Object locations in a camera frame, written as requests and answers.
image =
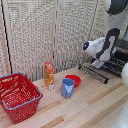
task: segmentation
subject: red shopping basket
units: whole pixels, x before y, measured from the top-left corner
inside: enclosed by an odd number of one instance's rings
[[[43,94],[22,73],[0,78],[0,103],[17,124],[36,113]]]

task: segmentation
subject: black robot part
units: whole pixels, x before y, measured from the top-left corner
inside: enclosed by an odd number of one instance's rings
[[[111,44],[111,42],[109,41],[110,37],[111,36],[115,36],[115,40],[114,40],[114,43],[113,43],[113,46],[112,46],[112,49],[110,51],[110,58],[113,57],[113,49],[114,49],[114,46],[117,42],[117,39],[119,37],[119,34],[120,34],[120,30],[117,29],[117,28],[114,28],[114,29],[111,29],[108,31],[107,35],[106,35],[106,38],[105,38],[105,42],[104,42],[104,45],[103,45],[103,48],[100,52],[96,53],[96,58],[99,59],[100,56],[104,53],[105,50],[107,50]]]
[[[86,43],[84,44],[84,46],[83,46],[83,50],[86,50],[86,49],[88,48],[88,46],[89,46],[89,42],[86,42]]]
[[[128,4],[128,0],[111,0],[111,5],[108,11],[108,14],[117,15],[125,9]]]

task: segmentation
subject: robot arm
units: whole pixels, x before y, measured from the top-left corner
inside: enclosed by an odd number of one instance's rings
[[[84,44],[85,52],[96,58],[96,62],[92,64],[96,68],[100,68],[105,61],[114,56],[114,45],[119,37],[120,30],[128,14],[128,0],[105,0],[104,27],[105,38],[102,40],[88,41]]]

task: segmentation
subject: white robot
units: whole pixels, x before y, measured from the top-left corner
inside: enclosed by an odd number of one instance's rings
[[[114,45],[128,14],[128,0],[105,0],[105,37],[84,44],[85,52],[96,58],[92,66],[100,68],[116,52]]]
[[[128,15],[128,0],[105,0],[104,26],[105,37],[84,44],[85,52],[96,60],[91,64],[100,68],[106,61],[111,59],[116,52],[114,48],[120,34],[122,25]],[[128,86],[128,63],[122,70],[122,80]],[[128,101],[119,118],[110,128],[128,128]]]

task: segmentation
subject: light wood surface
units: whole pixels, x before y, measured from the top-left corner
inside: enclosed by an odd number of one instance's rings
[[[69,74],[78,75],[81,83],[66,99],[61,95],[61,86]],[[34,84],[44,95],[36,114],[13,125],[0,106],[0,128],[109,128],[128,99],[128,88],[120,77],[113,75],[108,84],[103,84],[78,67],[56,74],[53,91],[48,91],[43,79]]]

